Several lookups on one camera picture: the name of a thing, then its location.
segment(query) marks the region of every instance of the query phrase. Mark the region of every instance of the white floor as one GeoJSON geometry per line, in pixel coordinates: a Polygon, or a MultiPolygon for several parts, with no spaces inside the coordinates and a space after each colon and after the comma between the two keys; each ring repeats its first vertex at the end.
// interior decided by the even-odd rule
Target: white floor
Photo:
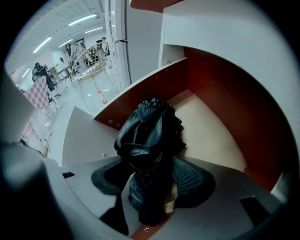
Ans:
{"type": "Polygon", "coordinates": [[[109,102],[115,96],[114,75],[107,76],[105,72],[101,72],[94,79],[95,82],[92,79],[86,79],[73,83],[67,79],[67,87],[65,81],[58,84],[58,91],[61,95],[58,97],[58,101],[62,108],[57,110],[54,121],[49,126],[52,135],[48,139],[48,143],[50,147],[49,158],[55,160],[59,166],[62,165],[65,133],[74,106],[95,117],[105,106],[102,102],[103,99],[109,102]]]}

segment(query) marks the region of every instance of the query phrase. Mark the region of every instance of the person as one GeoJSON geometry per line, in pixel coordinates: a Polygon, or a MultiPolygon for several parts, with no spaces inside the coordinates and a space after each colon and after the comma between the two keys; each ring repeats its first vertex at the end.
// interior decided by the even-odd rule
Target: person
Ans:
{"type": "MultiPolygon", "coordinates": [[[[101,38],[101,40],[102,40],[102,42],[105,42],[106,38],[103,37],[103,38],[101,38]]],[[[105,53],[105,51],[107,49],[107,43],[101,44],[101,48],[102,48],[103,52],[105,53]]]]}
{"type": "Polygon", "coordinates": [[[67,66],[68,66],[68,64],[64,61],[64,59],[62,57],[60,57],[60,70],[63,70],[67,66]]]}
{"type": "Polygon", "coordinates": [[[71,56],[71,49],[70,49],[70,44],[67,44],[66,45],[66,51],[67,51],[67,53],[69,54],[69,56],[71,56]]]}
{"type": "MultiPolygon", "coordinates": [[[[98,40],[96,41],[96,43],[102,43],[102,40],[98,40]]],[[[98,62],[99,59],[102,57],[102,55],[103,55],[102,44],[97,45],[95,48],[95,62],[98,62]]]]}
{"type": "Polygon", "coordinates": [[[47,73],[47,75],[48,75],[48,76],[50,76],[50,77],[54,77],[54,76],[52,75],[52,73],[50,73],[50,71],[49,71],[49,69],[48,69],[48,65],[47,65],[47,64],[45,64],[43,67],[44,67],[44,69],[46,70],[46,73],[47,73]]]}
{"type": "Polygon", "coordinates": [[[81,51],[84,52],[85,51],[85,48],[84,48],[84,45],[83,43],[80,43],[80,48],[81,48],[81,51]]]}
{"type": "MultiPolygon", "coordinates": [[[[70,56],[70,59],[69,59],[68,62],[71,64],[72,62],[75,62],[78,57],[80,57],[80,55],[82,54],[82,51],[81,51],[81,48],[79,47],[79,45],[77,43],[73,43],[71,45],[70,49],[71,49],[71,56],[70,56]]],[[[85,72],[86,71],[86,66],[85,66],[83,57],[81,57],[78,60],[78,62],[80,64],[81,73],[85,72]]]]}
{"type": "Polygon", "coordinates": [[[39,72],[41,69],[43,69],[44,67],[43,66],[41,66],[38,62],[34,65],[34,68],[33,68],[33,70],[32,70],[32,76],[35,74],[35,73],[37,73],[37,72],[39,72]]]}

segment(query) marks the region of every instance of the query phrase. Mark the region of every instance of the fluorescent light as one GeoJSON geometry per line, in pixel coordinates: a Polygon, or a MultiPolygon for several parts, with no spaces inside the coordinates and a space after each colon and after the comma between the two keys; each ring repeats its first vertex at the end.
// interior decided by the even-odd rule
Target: fluorescent light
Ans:
{"type": "Polygon", "coordinates": [[[86,19],[89,19],[89,18],[92,18],[92,17],[97,17],[97,14],[93,14],[93,15],[90,15],[90,16],[87,16],[87,17],[83,17],[83,18],[81,18],[81,19],[78,19],[78,20],[76,20],[75,22],[71,22],[71,23],[69,24],[69,26],[72,26],[72,25],[74,25],[74,24],[76,24],[76,23],[79,23],[79,22],[81,22],[81,21],[83,21],[83,20],[86,20],[86,19]]]}
{"type": "Polygon", "coordinates": [[[26,70],[26,72],[23,74],[22,78],[25,77],[25,75],[28,73],[29,70],[30,70],[30,68],[28,68],[28,69],[26,70]]]}
{"type": "Polygon", "coordinates": [[[52,39],[52,37],[47,38],[44,42],[41,43],[40,46],[38,46],[33,53],[36,53],[42,46],[44,46],[48,41],[50,41],[52,39]]]}
{"type": "Polygon", "coordinates": [[[60,45],[59,47],[62,47],[64,44],[69,43],[69,42],[71,42],[71,41],[73,41],[73,39],[68,40],[67,42],[63,43],[63,44],[60,45]]]}
{"type": "Polygon", "coordinates": [[[101,27],[101,28],[95,28],[95,29],[89,30],[89,31],[87,31],[87,32],[85,32],[85,33],[93,32],[93,31],[96,31],[96,30],[99,30],[99,29],[103,29],[103,27],[101,27]]]}

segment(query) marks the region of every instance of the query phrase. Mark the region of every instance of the office chair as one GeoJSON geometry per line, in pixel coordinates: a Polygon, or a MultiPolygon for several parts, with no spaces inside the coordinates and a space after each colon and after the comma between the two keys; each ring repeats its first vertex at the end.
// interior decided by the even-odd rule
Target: office chair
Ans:
{"type": "Polygon", "coordinates": [[[33,82],[35,83],[38,79],[40,79],[42,76],[46,76],[46,82],[47,82],[47,86],[49,88],[50,91],[53,91],[55,88],[54,88],[54,84],[51,80],[51,78],[49,77],[49,75],[47,74],[46,72],[46,69],[45,68],[41,68],[40,66],[37,66],[35,67],[32,72],[35,72],[35,74],[32,76],[32,80],[33,82]]]}

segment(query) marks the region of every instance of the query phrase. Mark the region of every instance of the white ceiling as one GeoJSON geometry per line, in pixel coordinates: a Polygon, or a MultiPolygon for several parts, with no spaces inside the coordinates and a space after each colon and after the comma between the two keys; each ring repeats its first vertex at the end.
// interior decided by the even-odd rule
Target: white ceiling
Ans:
{"type": "Polygon", "coordinates": [[[44,46],[55,49],[70,39],[82,38],[84,32],[103,27],[104,0],[48,0],[24,25],[7,56],[5,67],[10,73],[26,64],[43,51],[33,53],[48,37],[52,39],[44,46]],[[97,14],[96,18],[73,26],[68,24],[80,18],[97,14]]]}

